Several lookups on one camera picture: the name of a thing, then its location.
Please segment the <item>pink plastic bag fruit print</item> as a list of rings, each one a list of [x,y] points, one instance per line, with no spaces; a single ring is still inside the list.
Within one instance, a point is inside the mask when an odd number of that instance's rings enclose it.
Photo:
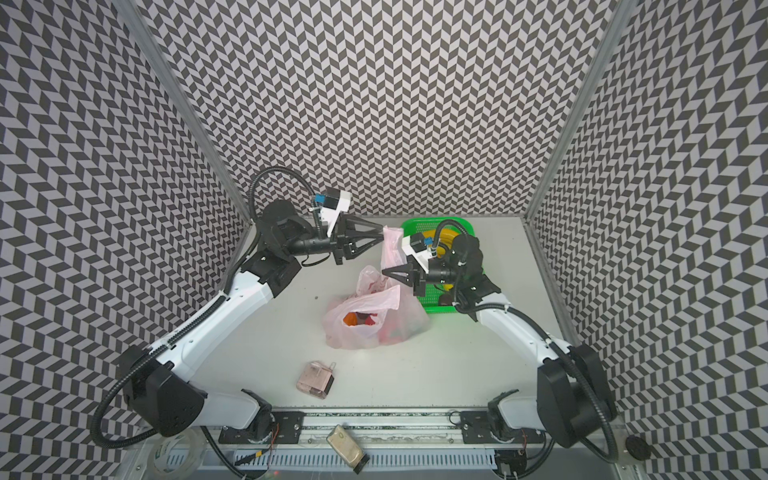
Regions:
[[[359,350],[394,345],[430,328],[430,318],[412,289],[381,273],[383,268],[406,262],[401,248],[403,238],[401,228],[383,229],[380,266],[364,267],[358,276],[355,293],[333,303],[323,317],[328,346]],[[348,312],[376,313],[378,320],[374,326],[350,327],[342,321]]]

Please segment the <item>orange fake fruit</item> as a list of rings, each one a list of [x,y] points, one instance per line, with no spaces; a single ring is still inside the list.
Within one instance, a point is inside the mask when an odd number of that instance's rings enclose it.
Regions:
[[[377,320],[378,315],[376,313],[366,312],[348,312],[342,319],[343,323],[350,327],[374,326]]]

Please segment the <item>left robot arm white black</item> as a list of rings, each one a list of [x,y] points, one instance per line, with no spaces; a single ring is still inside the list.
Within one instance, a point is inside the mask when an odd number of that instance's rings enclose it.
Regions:
[[[306,191],[307,214],[286,199],[257,208],[257,186],[274,173],[292,177]],[[255,442],[272,436],[276,421],[265,399],[248,389],[237,395],[215,392],[192,379],[230,334],[290,285],[303,267],[302,257],[327,254],[342,264],[383,241],[382,225],[349,214],[350,204],[350,193],[337,188],[317,193],[303,175],[288,167],[258,172],[247,197],[255,238],[211,301],[150,346],[132,346],[119,356],[117,380],[93,412],[91,440],[105,449],[122,449],[191,427],[227,427]],[[129,438],[108,438],[102,422],[116,398],[122,398],[148,430]]]

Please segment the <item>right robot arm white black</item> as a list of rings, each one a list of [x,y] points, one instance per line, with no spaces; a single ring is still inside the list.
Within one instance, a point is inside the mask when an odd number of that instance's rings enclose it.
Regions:
[[[583,444],[606,463],[619,460],[612,422],[615,396],[597,352],[572,345],[545,330],[515,307],[486,274],[480,240],[453,219],[440,222],[432,235],[404,235],[396,243],[404,261],[383,274],[423,296],[430,285],[448,285],[451,305],[495,333],[536,373],[536,391],[509,391],[495,397],[488,415],[502,430],[536,429],[561,447]]]

